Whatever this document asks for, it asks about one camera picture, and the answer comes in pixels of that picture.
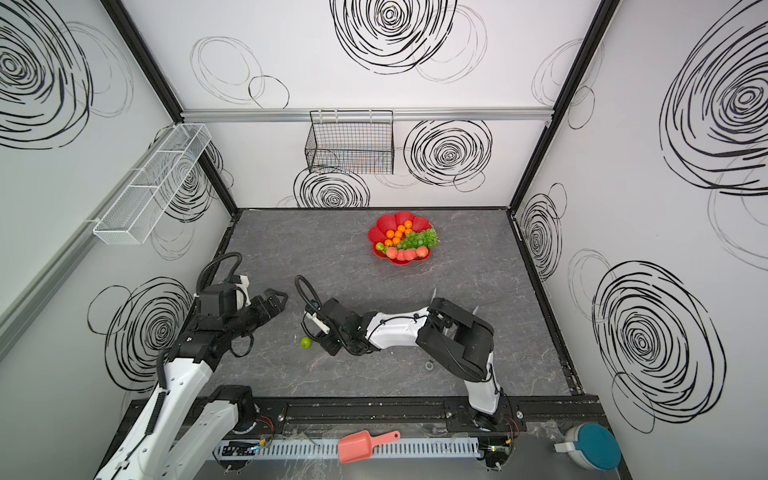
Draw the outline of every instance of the wall-mounted basket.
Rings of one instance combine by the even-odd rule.
[[[174,125],[96,223],[94,235],[107,245],[144,243],[209,142],[204,124]]]
[[[361,112],[368,117],[362,119]],[[393,116],[391,110],[311,111],[312,127],[304,147],[306,166],[310,172],[331,166],[356,174],[392,174]]]

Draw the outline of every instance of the robotic arm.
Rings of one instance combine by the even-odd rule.
[[[450,373],[464,380],[469,405],[478,411],[478,426],[490,429],[501,421],[497,417],[501,388],[493,374],[493,327],[487,322],[439,297],[415,312],[368,312],[360,316],[334,298],[321,303],[303,276],[296,276],[294,283],[306,302],[304,333],[331,356],[342,348],[361,356],[390,346],[420,346]],[[302,284],[312,298],[305,294]],[[307,320],[320,328],[319,335],[307,329]],[[445,332],[453,326],[457,326],[456,331],[449,337]]]
[[[230,257],[237,261],[224,282],[204,288],[207,271]],[[173,445],[197,394],[222,356],[232,351],[232,340],[249,336],[252,347],[253,332],[285,310],[285,293],[267,289],[264,297],[248,296],[247,277],[235,274],[241,259],[239,253],[228,253],[203,268],[195,316],[167,351],[168,363],[166,351],[157,356],[157,387],[97,480],[192,479],[222,437],[235,428],[248,430],[256,421],[250,387],[220,386]]]

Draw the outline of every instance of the pink plastic scoop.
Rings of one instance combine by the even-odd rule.
[[[400,432],[397,430],[377,437],[372,437],[368,430],[347,435],[339,440],[339,462],[349,463],[371,458],[373,447],[398,440],[400,440]]]

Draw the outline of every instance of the scoop handle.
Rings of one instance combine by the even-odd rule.
[[[371,437],[371,446],[378,447],[379,445],[397,442],[398,440],[400,440],[400,432],[395,430],[394,432],[384,433],[376,437]]]

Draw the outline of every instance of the white cable tray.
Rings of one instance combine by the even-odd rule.
[[[204,124],[178,124],[94,227],[107,245],[146,241],[210,143]]]
[[[226,455],[222,449],[229,441],[219,444],[216,458],[226,460],[330,460],[339,458],[338,439],[280,440],[270,447],[257,449],[249,455]],[[373,448],[371,458],[478,458],[478,440],[475,437],[457,439],[400,439],[394,443]]]

